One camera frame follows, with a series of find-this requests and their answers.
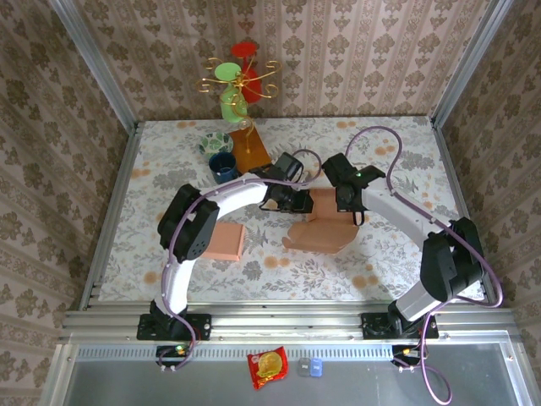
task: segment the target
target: blue mug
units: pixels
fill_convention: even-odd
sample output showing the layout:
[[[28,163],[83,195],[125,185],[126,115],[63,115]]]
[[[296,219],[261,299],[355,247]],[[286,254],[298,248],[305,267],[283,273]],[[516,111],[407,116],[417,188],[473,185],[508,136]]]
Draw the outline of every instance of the blue mug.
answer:
[[[212,176],[218,184],[224,184],[238,177],[237,160],[231,152],[218,152],[209,160]]]

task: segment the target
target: cardboard box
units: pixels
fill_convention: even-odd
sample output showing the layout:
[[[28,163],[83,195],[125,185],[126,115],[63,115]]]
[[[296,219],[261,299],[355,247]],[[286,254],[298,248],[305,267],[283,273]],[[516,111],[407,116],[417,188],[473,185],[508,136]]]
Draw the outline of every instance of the cardboard box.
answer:
[[[294,223],[281,241],[292,250],[336,254],[357,236],[352,213],[339,213],[335,189],[311,189],[314,209],[306,222]]]
[[[210,243],[201,258],[221,261],[240,261],[243,253],[244,230],[242,224],[218,222]]]

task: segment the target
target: patterned wallpaper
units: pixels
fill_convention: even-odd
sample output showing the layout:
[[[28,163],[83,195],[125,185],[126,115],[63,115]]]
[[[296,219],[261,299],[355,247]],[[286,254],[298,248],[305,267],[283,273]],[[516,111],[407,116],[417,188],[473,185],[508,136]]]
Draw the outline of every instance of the patterned wallpaper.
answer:
[[[126,139],[47,2],[0,1],[0,404],[37,404]]]
[[[253,117],[427,114],[488,0],[76,0],[138,120],[216,118],[194,82],[257,44],[283,63]]]
[[[541,2],[516,1],[444,135],[541,383]]]

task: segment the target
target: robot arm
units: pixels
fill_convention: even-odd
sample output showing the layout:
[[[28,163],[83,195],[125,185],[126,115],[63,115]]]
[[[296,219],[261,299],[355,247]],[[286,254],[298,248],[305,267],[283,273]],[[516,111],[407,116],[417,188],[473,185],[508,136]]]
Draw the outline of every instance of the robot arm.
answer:
[[[405,331],[442,302],[455,298],[462,290],[481,280],[484,270],[465,247],[434,224],[449,225],[478,253],[483,254],[477,229],[471,220],[458,221],[420,214],[424,208],[404,193],[398,200],[388,187],[385,174],[373,166],[357,170],[343,154],[323,164],[325,175],[336,188],[338,211],[374,211],[401,229],[423,253],[420,281],[389,306],[385,324],[391,335]]]
[[[246,173],[239,179],[205,193],[206,197],[195,207],[193,217],[186,221],[172,247],[172,236],[181,217],[192,203],[201,198],[201,193],[189,184],[177,192],[158,225],[160,244],[164,249],[172,250],[175,259],[169,264],[167,280],[163,286],[166,292],[162,293],[172,312],[180,314],[186,309],[188,285],[195,260],[208,247],[219,218],[254,203],[262,203],[262,210],[270,210],[265,206],[271,206],[272,210],[282,212],[312,211],[313,201],[307,190],[295,190],[284,184],[291,182],[302,168],[299,160],[284,153],[275,164],[256,168],[252,173]],[[166,313],[163,298],[157,298],[156,303]]]
[[[252,173],[242,176],[243,180],[250,178],[258,178]],[[214,224],[216,220],[220,217],[225,216],[226,214],[235,211],[241,207],[252,205],[254,203],[260,203],[264,200],[267,193],[268,186],[266,184],[236,184],[233,185],[227,191],[220,193],[219,195],[214,195],[208,198],[209,202],[216,203],[218,212],[216,219],[212,218],[212,229],[214,229]],[[205,240],[210,242],[210,236],[207,236]],[[206,243],[201,249],[196,252],[196,255],[201,255],[208,245]],[[165,292],[166,298],[169,301],[169,306],[171,310],[177,314],[182,312],[187,305],[187,295],[188,295],[188,285],[189,280],[192,276],[192,270],[194,268],[195,259],[182,261],[174,261],[171,264],[172,269],[168,272],[168,280],[166,281],[167,291]],[[161,299],[157,301],[159,307],[161,307]]]

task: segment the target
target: blue object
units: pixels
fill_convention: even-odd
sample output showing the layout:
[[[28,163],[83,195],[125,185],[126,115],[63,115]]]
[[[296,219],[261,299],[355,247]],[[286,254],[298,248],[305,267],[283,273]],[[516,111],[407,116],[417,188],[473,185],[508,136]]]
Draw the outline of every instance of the blue object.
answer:
[[[238,177],[237,160],[231,152],[218,152],[209,160],[212,176],[218,184]]]
[[[310,360],[310,376],[320,377],[323,375],[323,361],[319,358]]]

